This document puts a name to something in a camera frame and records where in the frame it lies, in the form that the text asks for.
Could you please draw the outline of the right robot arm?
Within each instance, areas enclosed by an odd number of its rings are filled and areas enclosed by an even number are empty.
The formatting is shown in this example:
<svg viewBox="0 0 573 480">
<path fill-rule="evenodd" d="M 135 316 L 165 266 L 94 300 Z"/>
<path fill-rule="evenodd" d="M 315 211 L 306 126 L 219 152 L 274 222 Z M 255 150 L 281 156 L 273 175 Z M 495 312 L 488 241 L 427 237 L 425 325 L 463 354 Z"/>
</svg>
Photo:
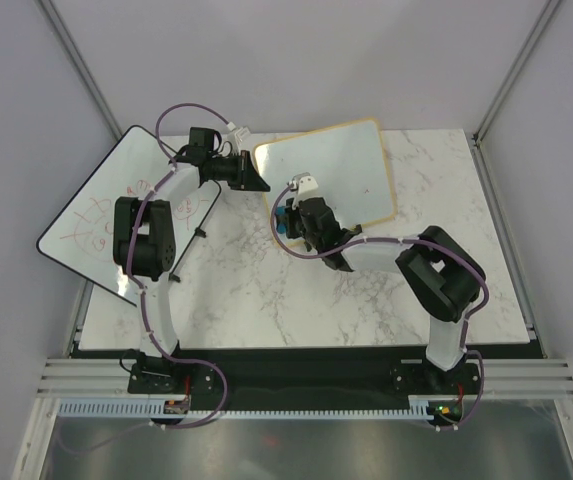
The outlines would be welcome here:
<svg viewBox="0 0 573 480">
<path fill-rule="evenodd" d="M 342 227 L 325 200 L 288 199 L 272 211 L 274 230 L 302 239 L 308 259 L 336 271 L 400 274 L 429 316 L 425 386 L 446 394 L 457 386 L 470 316 L 488 301 L 482 267 L 440 226 L 409 237 L 367 237 L 361 226 Z"/>
</svg>

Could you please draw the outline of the blue whiteboard eraser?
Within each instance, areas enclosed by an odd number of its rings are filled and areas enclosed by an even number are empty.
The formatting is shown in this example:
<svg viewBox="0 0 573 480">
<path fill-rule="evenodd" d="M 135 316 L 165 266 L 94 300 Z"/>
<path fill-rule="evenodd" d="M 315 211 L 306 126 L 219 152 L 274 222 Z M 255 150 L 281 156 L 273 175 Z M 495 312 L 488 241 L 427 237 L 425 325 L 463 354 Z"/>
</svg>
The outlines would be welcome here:
<svg viewBox="0 0 573 480">
<path fill-rule="evenodd" d="M 289 215 L 285 206 L 279 206 L 275 211 L 276 231 L 285 235 L 288 231 Z"/>
</svg>

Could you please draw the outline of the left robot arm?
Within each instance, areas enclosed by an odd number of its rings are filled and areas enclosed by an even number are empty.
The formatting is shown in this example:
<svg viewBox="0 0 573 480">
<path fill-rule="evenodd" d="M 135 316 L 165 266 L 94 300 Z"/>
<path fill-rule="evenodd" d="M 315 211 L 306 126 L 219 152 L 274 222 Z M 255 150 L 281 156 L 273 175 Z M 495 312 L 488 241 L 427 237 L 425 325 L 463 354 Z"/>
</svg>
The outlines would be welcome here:
<svg viewBox="0 0 573 480">
<path fill-rule="evenodd" d="M 251 153 L 232 143 L 220 153 L 209 128 L 193 127 L 186 145 L 169 158 L 164 176 L 142 198 L 122 196 L 114 206 L 113 260 L 135 285 L 146 347 L 157 362 L 150 382 L 164 394 L 184 385 L 185 371 L 170 361 L 179 350 L 169 300 L 170 274 L 176 261 L 173 210 L 208 182 L 224 182 L 232 190 L 268 192 L 270 186 L 257 172 Z"/>
</svg>

